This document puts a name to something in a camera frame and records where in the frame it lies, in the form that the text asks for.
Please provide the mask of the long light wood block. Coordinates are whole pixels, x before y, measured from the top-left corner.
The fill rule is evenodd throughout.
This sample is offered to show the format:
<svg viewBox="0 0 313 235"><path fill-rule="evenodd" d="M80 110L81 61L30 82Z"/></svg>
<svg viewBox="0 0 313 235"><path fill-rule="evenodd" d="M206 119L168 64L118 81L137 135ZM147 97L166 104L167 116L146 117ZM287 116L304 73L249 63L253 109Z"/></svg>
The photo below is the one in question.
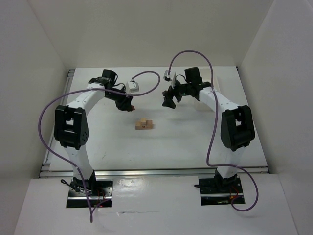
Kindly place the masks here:
<svg viewBox="0 0 313 235"><path fill-rule="evenodd" d="M147 122L146 124L141 124L140 122L137 122L135 124L135 129L136 130L151 130L153 128L153 123L152 122Z"/></svg>

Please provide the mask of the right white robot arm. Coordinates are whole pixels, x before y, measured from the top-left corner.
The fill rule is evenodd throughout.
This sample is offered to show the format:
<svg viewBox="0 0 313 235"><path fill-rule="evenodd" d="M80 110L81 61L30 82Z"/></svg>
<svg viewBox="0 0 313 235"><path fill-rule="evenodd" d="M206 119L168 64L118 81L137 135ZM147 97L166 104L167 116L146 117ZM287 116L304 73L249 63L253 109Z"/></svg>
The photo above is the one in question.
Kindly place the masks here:
<svg viewBox="0 0 313 235"><path fill-rule="evenodd" d="M225 156L223 163L217 163L214 181L218 189L226 189L235 183L237 166L244 149L255 139L251 109L240 106L204 82L197 67L185 69L185 83L176 79L176 73L166 70L164 80L170 82L168 90L162 93L163 107L174 109L184 96L191 96L211 108L215 114L214 140L222 146Z"/></svg>

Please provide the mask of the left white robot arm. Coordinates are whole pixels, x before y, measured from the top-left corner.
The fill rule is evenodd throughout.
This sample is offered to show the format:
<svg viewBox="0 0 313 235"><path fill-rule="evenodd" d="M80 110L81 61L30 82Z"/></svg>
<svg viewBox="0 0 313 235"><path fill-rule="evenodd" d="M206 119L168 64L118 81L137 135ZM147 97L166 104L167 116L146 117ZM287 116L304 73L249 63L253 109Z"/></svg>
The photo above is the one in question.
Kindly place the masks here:
<svg viewBox="0 0 313 235"><path fill-rule="evenodd" d="M126 89L115 88L118 75L104 69L101 77L92 78L87 90L67 105L59 105L55 110L54 138L65 149L73 166L71 186L78 191L86 186L87 191L95 192L99 187L95 172L87 155L86 143L89 138L87 115L103 98L115 102L120 111L131 112L132 97L126 96Z"/></svg>

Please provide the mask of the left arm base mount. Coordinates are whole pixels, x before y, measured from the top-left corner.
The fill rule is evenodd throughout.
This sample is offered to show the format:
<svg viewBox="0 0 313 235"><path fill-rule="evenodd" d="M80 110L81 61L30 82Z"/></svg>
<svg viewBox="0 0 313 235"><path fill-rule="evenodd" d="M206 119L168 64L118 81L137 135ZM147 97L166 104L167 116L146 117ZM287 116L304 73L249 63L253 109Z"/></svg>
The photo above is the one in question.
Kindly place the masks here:
<svg viewBox="0 0 313 235"><path fill-rule="evenodd" d="M64 179L61 179L60 182L69 187L66 205L67 208L88 207L85 190L82 187L75 188L73 180L71 180L70 184ZM112 192L112 180L98 181L94 190L87 190L91 207L110 208L112 206Z"/></svg>

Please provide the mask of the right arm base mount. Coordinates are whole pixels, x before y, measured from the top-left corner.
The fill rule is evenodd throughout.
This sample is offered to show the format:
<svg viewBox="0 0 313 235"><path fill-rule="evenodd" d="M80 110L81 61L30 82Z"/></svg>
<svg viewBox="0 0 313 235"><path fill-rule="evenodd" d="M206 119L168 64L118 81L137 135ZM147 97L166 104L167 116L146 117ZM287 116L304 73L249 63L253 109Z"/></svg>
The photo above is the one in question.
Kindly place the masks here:
<svg viewBox="0 0 313 235"><path fill-rule="evenodd" d="M200 191L200 199L202 206L211 205L230 205L244 204L244 194L240 178L235 180L231 186L226 186L223 189L218 189L213 178L199 179L199 182L194 185Z"/></svg>

